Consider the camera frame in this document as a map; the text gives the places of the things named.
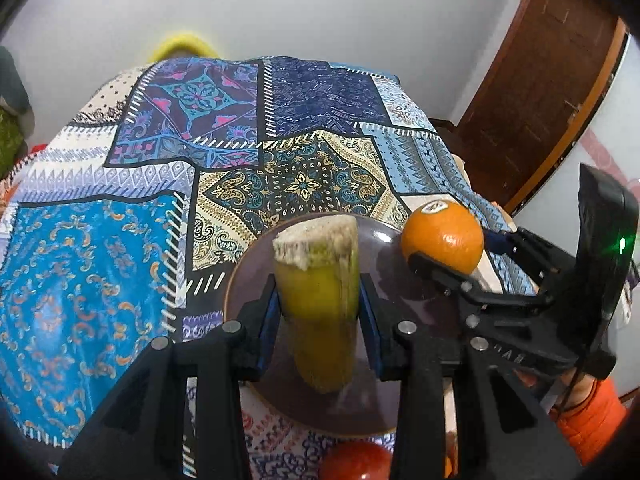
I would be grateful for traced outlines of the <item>orange sleeved forearm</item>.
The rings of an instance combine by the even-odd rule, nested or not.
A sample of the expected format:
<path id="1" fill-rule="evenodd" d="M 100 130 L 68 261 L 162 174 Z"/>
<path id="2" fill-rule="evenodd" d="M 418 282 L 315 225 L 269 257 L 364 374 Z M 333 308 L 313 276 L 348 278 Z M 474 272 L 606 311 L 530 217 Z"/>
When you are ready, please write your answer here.
<path id="1" fill-rule="evenodd" d="M 561 434 L 587 466 L 606 448 L 627 417 L 611 378 L 584 376 L 576 382 L 564 410 L 557 403 L 550 411 Z"/>

